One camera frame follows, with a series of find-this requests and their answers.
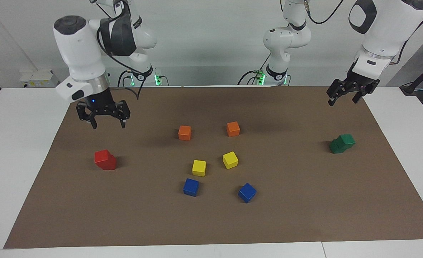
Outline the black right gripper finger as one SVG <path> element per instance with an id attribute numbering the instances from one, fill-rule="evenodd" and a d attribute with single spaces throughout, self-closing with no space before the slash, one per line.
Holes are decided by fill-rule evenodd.
<path id="1" fill-rule="evenodd" d="M 97 122 L 95 120 L 96 113 L 91 111 L 90 113 L 86 112 L 87 104 L 85 102 L 78 102 L 76 105 L 77 114 L 80 120 L 88 122 L 93 129 L 97 129 Z"/>
<path id="2" fill-rule="evenodd" d="M 114 117 L 119 120 L 121 127 L 126 127 L 126 122 L 130 119 L 130 109 L 125 100 L 115 103 Z"/>

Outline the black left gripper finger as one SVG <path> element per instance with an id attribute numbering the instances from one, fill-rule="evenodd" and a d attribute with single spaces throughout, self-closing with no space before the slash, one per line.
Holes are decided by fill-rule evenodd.
<path id="1" fill-rule="evenodd" d="M 334 80 L 331 83 L 331 86 L 328 87 L 327 95 L 328 95 L 328 104 L 333 106 L 338 98 L 347 94 L 347 90 L 344 88 L 344 82 L 341 80 Z"/>
<path id="2" fill-rule="evenodd" d="M 380 83 L 380 80 L 373 80 L 371 83 L 365 86 L 364 85 L 358 86 L 356 94 L 353 97 L 354 104 L 357 104 L 361 100 L 361 98 L 363 98 L 365 95 L 373 93 L 379 83 Z"/>

